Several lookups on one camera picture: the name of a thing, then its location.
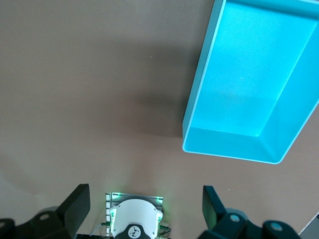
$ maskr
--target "black mechanical part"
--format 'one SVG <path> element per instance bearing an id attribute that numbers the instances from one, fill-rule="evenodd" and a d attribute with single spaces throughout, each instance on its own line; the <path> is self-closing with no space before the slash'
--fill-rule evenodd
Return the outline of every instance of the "black mechanical part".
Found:
<path id="1" fill-rule="evenodd" d="M 228 213 L 212 186 L 203 188 L 202 210 L 208 230 L 198 239 L 300 239 L 283 222 L 266 221 L 260 228 L 239 214 Z"/>
<path id="2" fill-rule="evenodd" d="M 0 239 L 73 239 L 90 211 L 90 189 L 80 184 L 56 211 L 45 211 L 15 226 L 0 219 Z"/>

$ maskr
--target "cyan tray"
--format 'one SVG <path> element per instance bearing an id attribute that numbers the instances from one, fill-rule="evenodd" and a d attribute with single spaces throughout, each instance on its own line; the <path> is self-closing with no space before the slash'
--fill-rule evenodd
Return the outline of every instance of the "cyan tray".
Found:
<path id="1" fill-rule="evenodd" d="M 216 0 L 183 150 L 280 163 L 319 102 L 319 1 Z"/>

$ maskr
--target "logo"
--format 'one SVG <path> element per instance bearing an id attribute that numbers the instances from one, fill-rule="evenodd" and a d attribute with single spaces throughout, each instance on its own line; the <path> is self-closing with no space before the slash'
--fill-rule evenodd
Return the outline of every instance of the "logo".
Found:
<path id="1" fill-rule="evenodd" d="M 139 238 L 141 236 L 141 229 L 137 226 L 132 226 L 130 229 L 129 229 L 129 237 L 130 238 Z"/>

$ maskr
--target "screw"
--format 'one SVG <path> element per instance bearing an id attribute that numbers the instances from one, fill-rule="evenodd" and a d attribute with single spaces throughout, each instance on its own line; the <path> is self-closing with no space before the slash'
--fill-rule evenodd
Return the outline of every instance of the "screw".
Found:
<path id="1" fill-rule="evenodd" d="M 279 225 L 278 223 L 270 223 L 270 226 L 271 226 L 272 229 L 274 229 L 275 231 L 281 232 L 281 231 L 283 230 L 282 226 Z"/>
<path id="2" fill-rule="evenodd" d="M 40 216 L 40 220 L 41 221 L 43 221 L 43 220 L 45 220 L 45 219 L 48 219 L 50 216 L 49 216 L 49 214 L 43 214 L 42 216 Z"/>
<path id="3" fill-rule="evenodd" d="M 232 220 L 235 223 L 240 221 L 239 217 L 235 214 L 230 215 L 230 220 Z"/>

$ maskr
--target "cable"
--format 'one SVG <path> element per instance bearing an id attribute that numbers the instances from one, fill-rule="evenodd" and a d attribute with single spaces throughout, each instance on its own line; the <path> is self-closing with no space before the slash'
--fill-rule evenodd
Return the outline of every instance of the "cable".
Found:
<path id="1" fill-rule="evenodd" d="M 95 230 L 96 230 L 98 227 L 100 227 L 100 226 L 107 226 L 107 227 L 109 227 L 110 225 L 111 225 L 110 222 L 97 224 L 96 227 L 94 228 L 94 230 L 91 232 L 90 237 L 93 235 L 93 233 L 95 232 Z"/>
<path id="2" fill-rule="evenodd" d="M 161 225 L 159 226 L 159 229 L 160 229 L 161 231 L 164 231 L 164 232 L 162 232 L 162 233 L 159 234 L 160 236 L 164 236 L 164 235 L 170 233 L 170 231 L 171 231 L 171 228 L 165 227 L 165 226 L 161 226 Z"/>

